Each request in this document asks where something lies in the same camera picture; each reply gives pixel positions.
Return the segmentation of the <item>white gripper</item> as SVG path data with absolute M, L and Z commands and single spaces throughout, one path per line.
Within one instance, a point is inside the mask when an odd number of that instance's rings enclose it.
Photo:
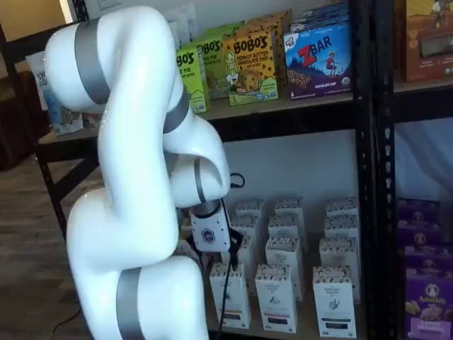
M 190 211 L 192 236 L 185 241 L 188 244 L 187 252 L 199 266 L 203 265 L 202 252 L 221 253 L 228 250 L 231 265 L 239 263 L 238 252 L 244 235 L 232 228 L 228 229 L 227 220 L 227 214 L 222 206 L 207 217 L 199 217 Z

